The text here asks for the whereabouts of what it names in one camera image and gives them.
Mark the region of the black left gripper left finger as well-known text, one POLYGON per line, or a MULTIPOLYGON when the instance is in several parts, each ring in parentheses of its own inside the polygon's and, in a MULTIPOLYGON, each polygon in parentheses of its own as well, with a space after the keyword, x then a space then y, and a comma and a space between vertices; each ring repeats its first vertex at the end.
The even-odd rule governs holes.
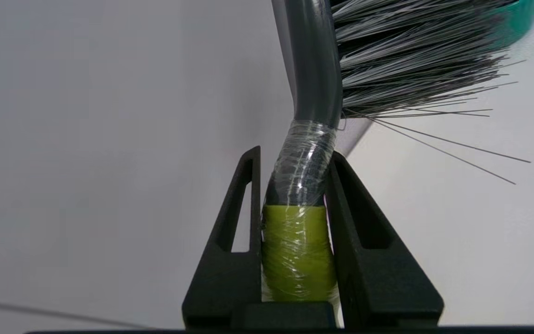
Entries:
POLYGON ((233 313, 261 302, 261 148, 241 155, 182 303, 187 330, 230 328, 233 313), (249 250, 232 252, 247 186, 249 250))

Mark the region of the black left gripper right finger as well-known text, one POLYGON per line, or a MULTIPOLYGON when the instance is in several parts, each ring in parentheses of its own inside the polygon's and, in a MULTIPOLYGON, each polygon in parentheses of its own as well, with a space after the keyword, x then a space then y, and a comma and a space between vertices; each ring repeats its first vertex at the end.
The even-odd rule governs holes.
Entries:
POLYGON ((443 298, 339 152, 325 201, 345 328, 437 327, 443 298))

